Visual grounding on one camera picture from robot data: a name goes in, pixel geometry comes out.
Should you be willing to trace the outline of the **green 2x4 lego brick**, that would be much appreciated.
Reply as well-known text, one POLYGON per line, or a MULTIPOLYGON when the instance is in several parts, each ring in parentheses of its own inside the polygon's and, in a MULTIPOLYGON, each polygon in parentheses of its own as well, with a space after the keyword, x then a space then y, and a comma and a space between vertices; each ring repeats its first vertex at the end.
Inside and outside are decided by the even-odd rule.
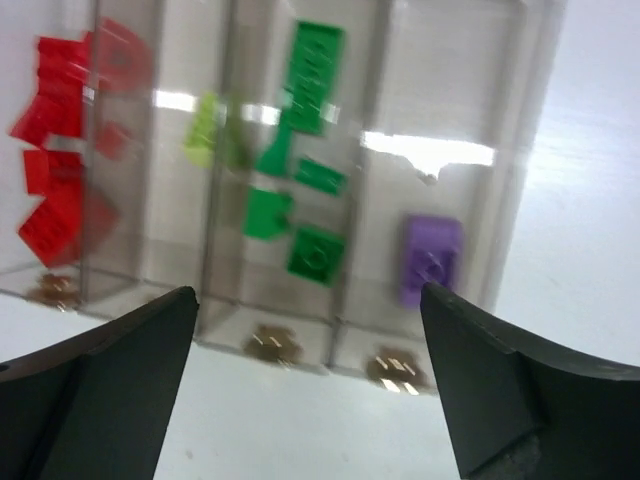
POLYGON ((324 108, 331 99, 344 42, 345 31, 340 27, 296 22, 282 107, 293 131, 323 134, 324 108))

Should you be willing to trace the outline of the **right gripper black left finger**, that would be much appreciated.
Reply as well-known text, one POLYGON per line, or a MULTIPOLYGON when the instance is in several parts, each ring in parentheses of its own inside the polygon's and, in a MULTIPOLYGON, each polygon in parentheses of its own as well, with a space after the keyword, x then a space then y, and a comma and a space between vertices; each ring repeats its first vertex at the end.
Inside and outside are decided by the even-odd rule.
POLYGON ((153 478, 198 309, 182 286, 3 362, 2 478, 153 478))

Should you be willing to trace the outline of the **red lego brick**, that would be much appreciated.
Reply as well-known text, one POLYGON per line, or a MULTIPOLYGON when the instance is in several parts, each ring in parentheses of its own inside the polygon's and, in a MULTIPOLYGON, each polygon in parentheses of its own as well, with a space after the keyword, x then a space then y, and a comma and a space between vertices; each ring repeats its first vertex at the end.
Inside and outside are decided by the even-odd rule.
POLYGON ((36 54, 37 90, 9 135, 28 145, 22 151, 25 189, 41 201, 17 233, 45 267, 56 268, 79 260, 83 248, 98 247, 120 213, 106 194, 86 185, 82 154, 56 150, 51 141, 85 139, 83 93, 92 59, 100 89, 112 94, 149 86, 152 59, 136 33, 109 17, 79 40, 38 37, 36 54))

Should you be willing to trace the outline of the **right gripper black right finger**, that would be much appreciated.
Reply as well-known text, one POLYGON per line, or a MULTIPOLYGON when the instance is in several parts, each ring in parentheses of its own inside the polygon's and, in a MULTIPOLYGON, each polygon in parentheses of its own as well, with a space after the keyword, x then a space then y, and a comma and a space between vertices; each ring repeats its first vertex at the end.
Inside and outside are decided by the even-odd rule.
POLYGON ((638 367, 554 343, 437 284, 420 308, 461 478, 638 478, 638 367))

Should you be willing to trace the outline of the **purple curved lego brick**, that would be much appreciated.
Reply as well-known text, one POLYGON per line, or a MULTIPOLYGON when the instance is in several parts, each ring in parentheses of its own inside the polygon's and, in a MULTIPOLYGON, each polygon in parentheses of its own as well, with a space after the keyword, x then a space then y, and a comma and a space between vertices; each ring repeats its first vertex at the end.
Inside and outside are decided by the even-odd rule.
POLYGON ((456 289, 463 243, 463 226, 454 218, 407 216, 399 283, 399 302, 403 307, 419 306, 422 287, 426 283, 456 289))

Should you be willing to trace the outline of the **dark green lego cluster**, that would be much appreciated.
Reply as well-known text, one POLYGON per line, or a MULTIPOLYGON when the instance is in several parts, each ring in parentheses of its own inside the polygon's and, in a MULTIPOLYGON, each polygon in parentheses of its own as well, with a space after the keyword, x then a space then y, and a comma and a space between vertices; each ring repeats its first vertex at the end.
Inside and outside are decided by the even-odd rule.
MULTIPOLYGON (((313 191, 339 197, 347 177, 308 156, 297 159, 291 169, 293 131, 281 124, 272 143, 261 154, 256 170, 270 179, 293 180, 313 191)), ((330 286, 345 251, 344 236, 319 225, 294 218, 296 200, 286 189, 251 186, 248 193, 245 236, 263 242, 291 234, 286 268, 293 275, 330 286)))

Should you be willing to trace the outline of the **light green lego brick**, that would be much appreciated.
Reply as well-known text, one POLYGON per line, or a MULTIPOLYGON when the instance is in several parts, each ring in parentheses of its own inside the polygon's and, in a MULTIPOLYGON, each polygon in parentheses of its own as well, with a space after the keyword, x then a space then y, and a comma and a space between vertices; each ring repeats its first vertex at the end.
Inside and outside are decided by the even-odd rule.
POLYGON ((194 115, 183 141, 186 158, 202 168, 214 164, 217 127, 217 96, 205 92, 196 103, 194 115))

